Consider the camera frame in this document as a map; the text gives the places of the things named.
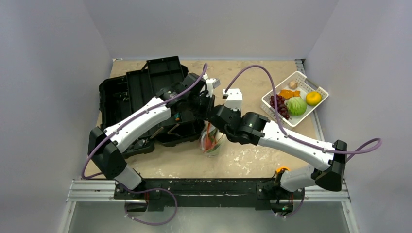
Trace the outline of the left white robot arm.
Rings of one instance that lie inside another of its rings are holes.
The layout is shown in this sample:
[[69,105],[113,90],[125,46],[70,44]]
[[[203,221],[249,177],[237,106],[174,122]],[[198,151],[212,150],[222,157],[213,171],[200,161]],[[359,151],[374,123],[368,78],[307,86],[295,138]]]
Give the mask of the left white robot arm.
[[162,88],[121,122],[105,129],[92,129],[86,162],[92,161],[101,175],[117,181],[132,198],[142,197],[146,192],[145,180],[121,154],[148,130],[177,113],[188,110],[204,119],[214,105],[213,89],[213,81],[205,69],[200,75],[190,73],[182,82]]

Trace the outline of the pink peach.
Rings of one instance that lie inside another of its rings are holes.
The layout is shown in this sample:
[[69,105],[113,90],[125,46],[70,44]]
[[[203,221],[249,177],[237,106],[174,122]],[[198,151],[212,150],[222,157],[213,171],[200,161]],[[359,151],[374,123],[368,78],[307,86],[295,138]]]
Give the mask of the pink peach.
[[215,146],[215,138],[206,137],[205,138],[205,150],[210,150]]

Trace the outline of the clear zip bag orange zipper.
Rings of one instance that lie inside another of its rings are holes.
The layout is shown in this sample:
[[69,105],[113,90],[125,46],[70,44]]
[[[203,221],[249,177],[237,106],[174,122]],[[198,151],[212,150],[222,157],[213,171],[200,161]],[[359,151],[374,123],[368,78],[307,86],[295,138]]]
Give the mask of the clear zip bag orange zipper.
[[220,153],[226,136],[210,122],[205,121],[205,127],[202,129],[199,138],[199,146],[203,155],[215,157]]

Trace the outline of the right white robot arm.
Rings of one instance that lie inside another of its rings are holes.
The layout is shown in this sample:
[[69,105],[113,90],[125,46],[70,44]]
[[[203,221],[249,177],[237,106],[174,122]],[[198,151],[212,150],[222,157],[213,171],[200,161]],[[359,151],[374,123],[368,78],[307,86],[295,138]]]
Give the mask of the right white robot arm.
[[314,185],[328,191],[341,191],[347,158],[346,142],[315,140],[282,130],[275,121],[260,114],[248,112],[241,116],[239,111],[223,105],[213,107],[206,120],[225,134],[230,142],[273,148],[308,164],[300,169],[281,172],[273,184],[276,196],[283,198],[299,188]]

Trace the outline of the green cucumber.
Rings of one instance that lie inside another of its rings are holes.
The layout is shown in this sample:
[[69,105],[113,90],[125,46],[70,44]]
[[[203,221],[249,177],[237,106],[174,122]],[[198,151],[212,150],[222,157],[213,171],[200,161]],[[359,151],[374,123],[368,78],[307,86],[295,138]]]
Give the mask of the green cucumber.
[[223,134],[208,134],[205,138],[205,153],[211,153],[218,149],[223,143]]

